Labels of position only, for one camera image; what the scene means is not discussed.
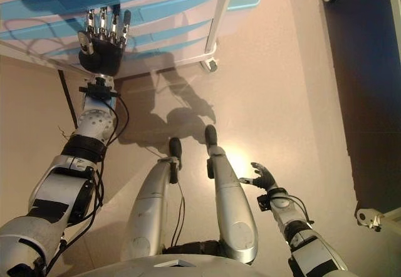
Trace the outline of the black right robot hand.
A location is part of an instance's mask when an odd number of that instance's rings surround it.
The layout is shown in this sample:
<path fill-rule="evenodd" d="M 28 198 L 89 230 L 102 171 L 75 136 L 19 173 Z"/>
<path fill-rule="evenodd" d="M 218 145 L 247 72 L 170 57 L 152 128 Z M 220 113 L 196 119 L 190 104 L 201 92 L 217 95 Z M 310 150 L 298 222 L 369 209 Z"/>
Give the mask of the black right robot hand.
<path fill-rule="evenodd" d="M 258 175 L 256 178 L 239 178 L 239 182 L 247 185 L 256 186 L 260 189 L 264 189 L 266 192 L 276 186 L 276 181 L 270 171 L 257 162 L 251 162 L 251 166 L 254 168 L 254 172 Z"/>

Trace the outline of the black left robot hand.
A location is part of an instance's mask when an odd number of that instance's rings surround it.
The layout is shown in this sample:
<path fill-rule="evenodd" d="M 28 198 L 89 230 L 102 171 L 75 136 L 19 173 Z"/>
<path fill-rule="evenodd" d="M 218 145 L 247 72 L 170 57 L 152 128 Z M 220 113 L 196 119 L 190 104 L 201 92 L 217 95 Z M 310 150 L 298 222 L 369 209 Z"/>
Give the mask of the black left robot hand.
<path fill-rule="evenodd" d="M 78 58 L 80 65 L 90 73 L 115 76 L 127 47 L 131 12 L 125 10 L 123 22 L 119 24 L 120 5 L 113 5 L 111 23 L 108 24 L 107 11 L 107 7 L 100 8 L 98 27 L 95 26 L 95 10 L 87 11 L 86 29 L 77 32 L 80 43 Z"/>

